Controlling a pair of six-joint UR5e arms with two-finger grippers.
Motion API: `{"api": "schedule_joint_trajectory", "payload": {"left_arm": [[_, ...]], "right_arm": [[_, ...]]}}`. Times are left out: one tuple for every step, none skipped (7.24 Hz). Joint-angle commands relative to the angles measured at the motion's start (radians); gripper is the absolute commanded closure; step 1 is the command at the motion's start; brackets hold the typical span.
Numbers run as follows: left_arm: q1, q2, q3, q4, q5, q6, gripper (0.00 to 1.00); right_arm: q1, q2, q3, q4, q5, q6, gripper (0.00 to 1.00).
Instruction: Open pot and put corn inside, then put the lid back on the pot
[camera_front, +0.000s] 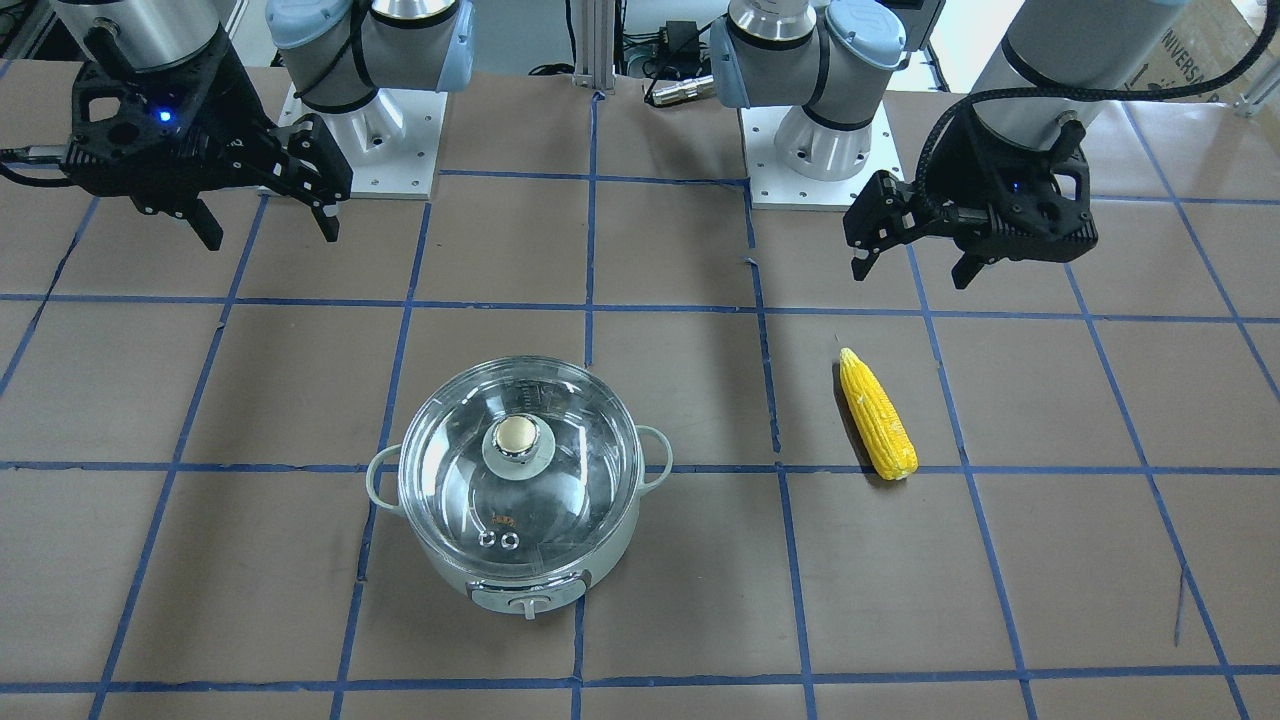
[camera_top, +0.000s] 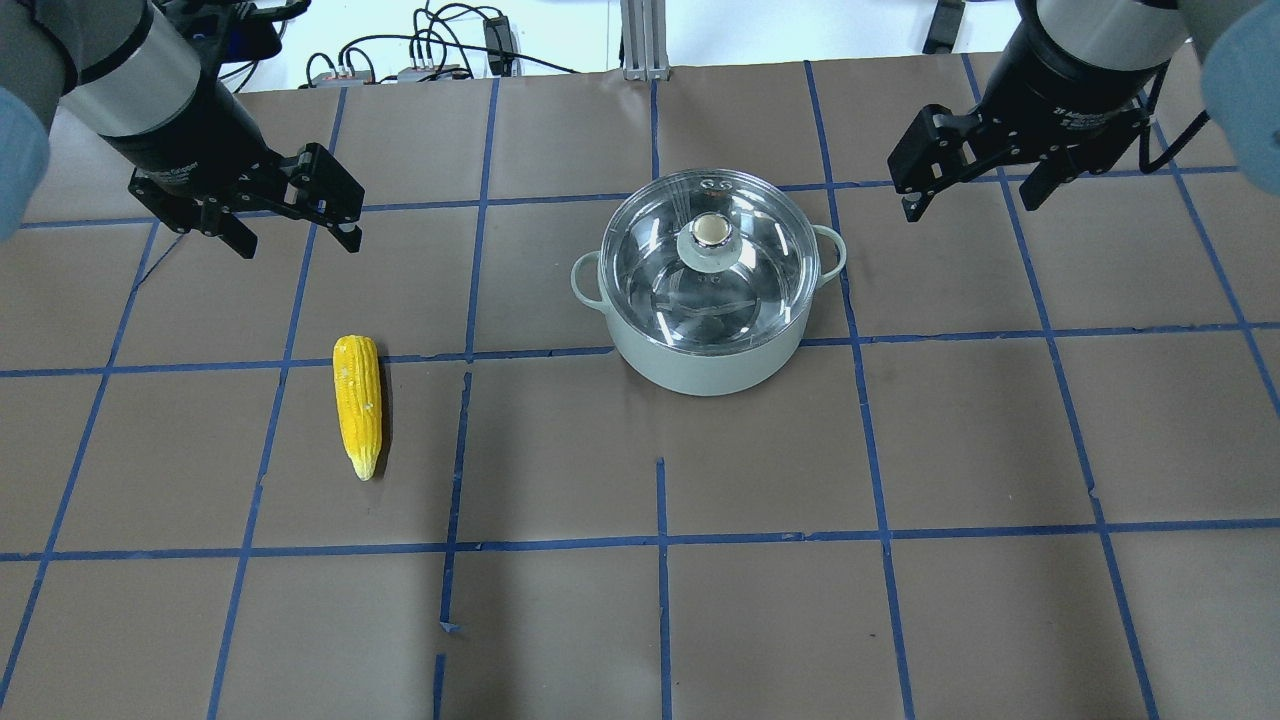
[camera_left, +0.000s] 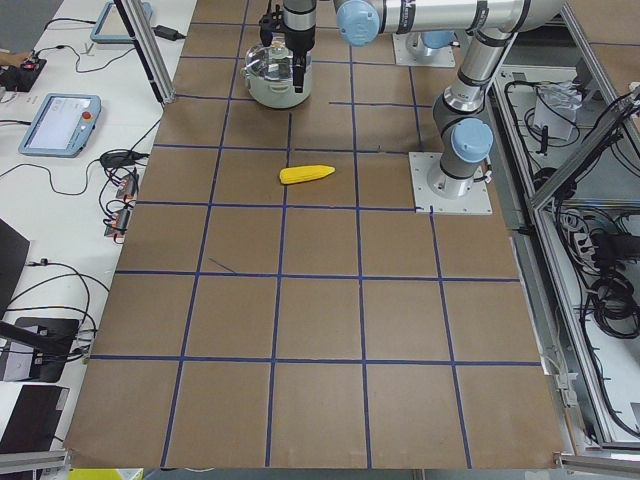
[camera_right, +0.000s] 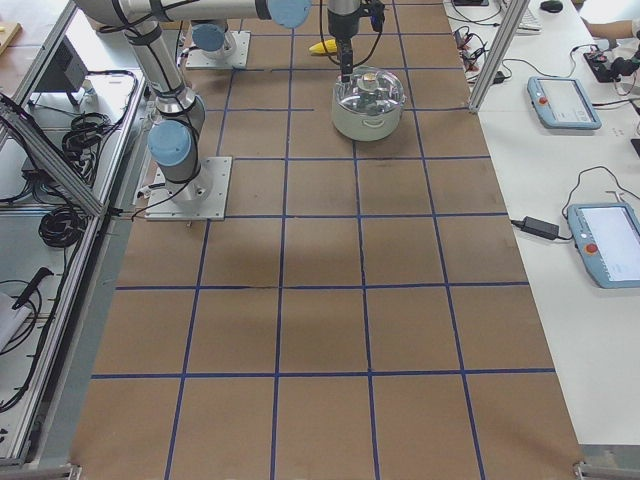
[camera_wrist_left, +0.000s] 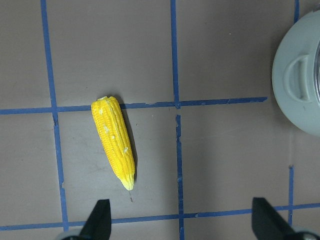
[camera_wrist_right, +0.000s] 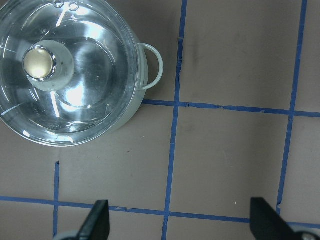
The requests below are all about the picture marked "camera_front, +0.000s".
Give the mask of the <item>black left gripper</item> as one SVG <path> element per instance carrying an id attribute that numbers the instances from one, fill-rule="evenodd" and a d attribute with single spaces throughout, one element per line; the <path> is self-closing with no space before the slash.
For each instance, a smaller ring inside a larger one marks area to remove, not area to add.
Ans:
<path id="1" fill-rule="evenodd" d="M 1100 241 L 1091 209 L 1085 126 L 1070 115 L 1046 150 L 1018 147 L 965 108 L 941 131 L 906 183 L 878 170 L 844 215 L 851 272 L 870 274 L 882 252 L 920 237 L 951 238 L 961 256 L 951 269 L 956 290 L 1001 260 L 1070 263 Z"/>

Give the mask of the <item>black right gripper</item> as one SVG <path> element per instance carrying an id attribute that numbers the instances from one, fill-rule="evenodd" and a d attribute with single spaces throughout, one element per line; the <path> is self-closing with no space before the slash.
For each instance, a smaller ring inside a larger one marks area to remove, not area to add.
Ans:
<path id="1" fill-rule="evenodd" d="M 152 69 L 128 60 L 116 38 L 91 38 L 88 46 L 106 59 L 84 63 L 76 77 L 61 158 L 81 188 L 183 217 L 216 252 L 224 229 L 200 195 L 265 187 L 310 206 L 323 238 L 338 241 L 349 163 L 317 115 L 291 126 L 268 117 L 228 38 Z"/>

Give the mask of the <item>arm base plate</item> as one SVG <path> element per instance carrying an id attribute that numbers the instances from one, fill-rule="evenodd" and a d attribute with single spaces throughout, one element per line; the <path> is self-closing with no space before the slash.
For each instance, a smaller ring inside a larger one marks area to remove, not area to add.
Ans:
<path id="1" fill-rule="evenodd" d="M 351 181 L 351 199 L 429 201 L 433 197 L 448 94 L 383 88 L 364 108 L 324 114 L 285 94 L 278 120 L 292 126 L 314 114 L 323 150 L 340 152 Z"/>
<path id="2" fill-rule="evenodd" d="M 846 211 L 878 170 L 902 177 L 884 106 L 872 123 L 846 140 L 823 138 L 826 129 L 800 143 L 774 141 L 787 124 L 787 108 L 739 111 L 751 205 L 762 210 Z"/>

